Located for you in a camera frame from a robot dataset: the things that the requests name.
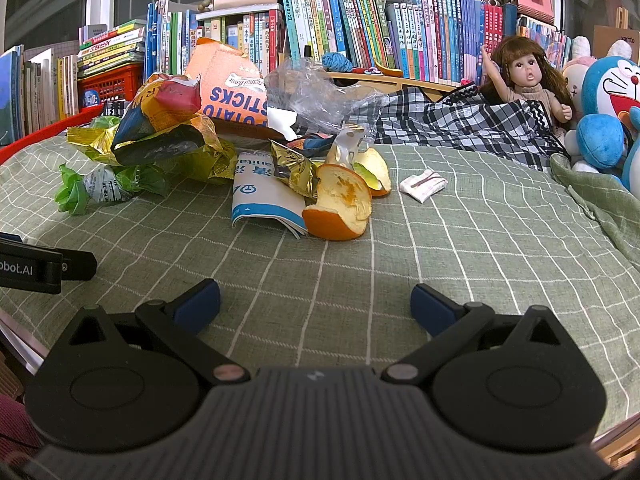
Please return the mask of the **gold foil wrapper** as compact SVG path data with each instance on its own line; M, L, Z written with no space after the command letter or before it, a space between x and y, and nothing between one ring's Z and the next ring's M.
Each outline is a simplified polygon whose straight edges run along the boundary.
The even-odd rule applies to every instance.
M295 193L308 200L315 200L318 179L316 167L311 160L275 140L271 140L270 144L274 176Z

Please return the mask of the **clear crumpled plastic bag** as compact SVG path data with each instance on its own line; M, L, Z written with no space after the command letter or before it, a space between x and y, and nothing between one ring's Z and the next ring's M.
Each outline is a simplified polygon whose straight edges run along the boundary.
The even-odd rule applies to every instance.
M319 65L285 60L265 78L268 127L292 140L307 132L373 129L388 97L359 82L339 87Z

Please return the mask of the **orange potato sticks box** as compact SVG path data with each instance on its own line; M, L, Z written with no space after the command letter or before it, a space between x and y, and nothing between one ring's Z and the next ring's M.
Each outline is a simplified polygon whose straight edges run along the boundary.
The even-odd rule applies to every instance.
M201 112L213 121L218 134L285 140L268 126L264 78L240 50L198 38L184 74L200 80Z

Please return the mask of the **red plastic basket left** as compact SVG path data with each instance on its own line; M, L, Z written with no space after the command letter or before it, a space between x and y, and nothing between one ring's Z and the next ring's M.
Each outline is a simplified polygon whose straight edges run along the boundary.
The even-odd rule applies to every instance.
M129 63L78 81L80 108L106 101L131 101L142 85L143 65Z

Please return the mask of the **stack of flat books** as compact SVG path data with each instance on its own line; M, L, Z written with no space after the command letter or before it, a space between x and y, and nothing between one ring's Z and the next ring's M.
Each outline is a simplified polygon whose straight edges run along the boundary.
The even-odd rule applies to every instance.
M129 64L144 61L146 26L130 20L80 44L77 76L86 79Z

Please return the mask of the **red orange snack bag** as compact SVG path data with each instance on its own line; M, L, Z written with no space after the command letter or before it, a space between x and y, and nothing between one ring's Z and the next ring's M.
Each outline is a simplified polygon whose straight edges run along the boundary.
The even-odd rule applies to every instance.
M187 122L201 106L200 78L154 73L127 107L111 149Z

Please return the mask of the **row of upright books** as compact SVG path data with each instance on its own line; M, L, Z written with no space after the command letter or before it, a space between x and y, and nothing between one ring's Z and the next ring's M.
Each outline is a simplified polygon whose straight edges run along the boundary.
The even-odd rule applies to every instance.
M168 0L146 11L143 75L180 74L198 38L238 49L259 73L285 55L322 64L340 52L356 72L394 72L439 84L478 84L480 50L503 38L534 40L559 70L573 41L554 26L518 13L516 0L205 0L178 9Z

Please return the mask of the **small white striped wrapper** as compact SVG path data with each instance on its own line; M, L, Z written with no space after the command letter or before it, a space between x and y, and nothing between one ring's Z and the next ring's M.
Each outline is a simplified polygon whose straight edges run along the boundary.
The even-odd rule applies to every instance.
M446 188L448 181L433 169L427 168L422 174L414 174L400 182L399 189L417 202L426 200Z

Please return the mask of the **white blue paper package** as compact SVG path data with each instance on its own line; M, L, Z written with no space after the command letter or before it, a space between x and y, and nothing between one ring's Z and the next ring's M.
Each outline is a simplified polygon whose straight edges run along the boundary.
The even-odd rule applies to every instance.
M299 238L307 234L302 217L305 207L303 196L276 178L269 153L239 154L232 185L232 224L242 219L277 220Z

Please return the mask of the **red bed rail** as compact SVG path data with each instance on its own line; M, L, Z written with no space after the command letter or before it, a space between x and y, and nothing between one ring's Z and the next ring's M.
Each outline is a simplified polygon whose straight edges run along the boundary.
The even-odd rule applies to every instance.
M34 133L28 134L27 136L24 136L24 138L21 138L7 146L2 146L2 148L0 148L0 164L4 164L12 156L17 154L23 148L27 148L29 145L50 139L52 136L57 136L67 128L88 124L88 122L91 122L93 118L99 116L102 110L103 106L101 104L86 107L77 115L67 117L59 122L55 122L52 125L48 125L47 127L37 130Z

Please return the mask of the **blue Doraemon plush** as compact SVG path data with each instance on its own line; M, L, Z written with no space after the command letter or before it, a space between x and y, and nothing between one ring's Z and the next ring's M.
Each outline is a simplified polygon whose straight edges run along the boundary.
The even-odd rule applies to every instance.
M582 81L582 111L582 159L599 170L623 164L622 185L639 197L639 66L621 56L594 62Z

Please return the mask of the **large yellow foil bag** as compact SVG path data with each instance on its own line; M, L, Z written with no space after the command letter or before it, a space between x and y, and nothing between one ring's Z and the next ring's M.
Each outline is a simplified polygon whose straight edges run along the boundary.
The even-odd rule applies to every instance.
M234 177L235 148L218 136L214 122L203 114L159 132L145 120L128 138L120 132L124 123L119 117L97 117L88 126L68 128L66 139L88 159L112 167L153 165L202 182Z

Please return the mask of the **wooden drawer organizer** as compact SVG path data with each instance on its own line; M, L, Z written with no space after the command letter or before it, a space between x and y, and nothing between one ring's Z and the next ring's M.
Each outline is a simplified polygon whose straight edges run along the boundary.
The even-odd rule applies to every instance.
M372 88L383 93L395 93L405 88L419 88L424 96L427 96L432 102L440 100L454 89L458 88L457 84L439 84L438 82L429 82L422 80L398 78L384 75L368 75L358 73L335 73L328 72L328 76L336 83L342 86L352 86L353 84L362 84L365 87Z

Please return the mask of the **green plastic wrapper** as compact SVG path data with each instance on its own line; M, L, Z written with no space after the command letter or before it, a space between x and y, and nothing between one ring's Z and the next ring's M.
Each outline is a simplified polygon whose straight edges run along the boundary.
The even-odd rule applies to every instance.
M165 175L153 165L100 165L88 174L80 174L62 164L58 170L62 184L55 193L54 201L59 211L71 216L82 216L91 204L128 202L143 192L166 196L169 190Z

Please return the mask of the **black white plaid blanket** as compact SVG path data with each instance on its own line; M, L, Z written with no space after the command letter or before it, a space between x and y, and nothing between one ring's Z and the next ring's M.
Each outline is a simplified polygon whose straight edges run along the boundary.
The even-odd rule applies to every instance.
M416 87L366 99L348 120L372 128L377 144L431 146L493 154L539 171L566 151L552 132L542 104L491 104L474 84L436 102Z

